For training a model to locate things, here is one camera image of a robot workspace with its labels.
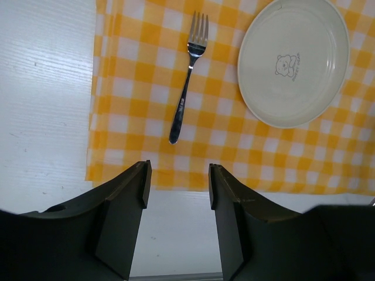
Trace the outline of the yellow white checkered cloth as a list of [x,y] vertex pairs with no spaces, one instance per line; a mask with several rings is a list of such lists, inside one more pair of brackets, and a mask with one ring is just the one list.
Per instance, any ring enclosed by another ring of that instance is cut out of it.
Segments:
[[[240,43],[266,1],[97,1],[86,180],[109,181],[140,160],[161,190],[205,191],[220,164],[270,192],[374,194],[374,2],[335,1],[349,30],[346,82],[296,129],[259,121],[236,78]],[[169,134],[188,72],[194,12],[209,18],[176,144]]]

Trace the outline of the silver fork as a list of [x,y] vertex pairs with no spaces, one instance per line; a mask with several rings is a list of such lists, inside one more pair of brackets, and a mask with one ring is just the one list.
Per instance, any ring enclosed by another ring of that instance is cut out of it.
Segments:
[[187,52],[189,54],[189,65],[187,76],[180,95],[178,106],[173,117],[171,131],[169,134],[169,143],[174,145],[179,139],[183,125],[183,116],[185,112],[186,96],[193,67],[196,61],[205,53],[209,35],[209,18],[205,14],[194,12],[192,24],[190,27],[189,38],[187,42]]

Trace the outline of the cream round plate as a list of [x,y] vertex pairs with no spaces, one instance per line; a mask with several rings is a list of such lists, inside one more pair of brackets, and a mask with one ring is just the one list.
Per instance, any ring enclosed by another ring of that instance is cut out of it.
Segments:
[[238,86],[262,122],[295,128],[320,116],[349,65],[345,21],[329,1],[273,1],[253,20],[238,55]]

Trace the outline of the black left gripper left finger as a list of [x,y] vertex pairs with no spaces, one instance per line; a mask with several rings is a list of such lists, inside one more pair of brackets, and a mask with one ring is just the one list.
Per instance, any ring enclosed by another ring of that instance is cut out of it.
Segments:
[[2,280],[128,280],[150,161],[44,212],[1,211]]

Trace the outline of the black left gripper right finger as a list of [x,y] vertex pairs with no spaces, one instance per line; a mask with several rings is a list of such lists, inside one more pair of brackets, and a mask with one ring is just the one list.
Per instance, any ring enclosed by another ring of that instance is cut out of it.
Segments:
[[209,166],[224,280],[373,280],[374,207],[285,208]]

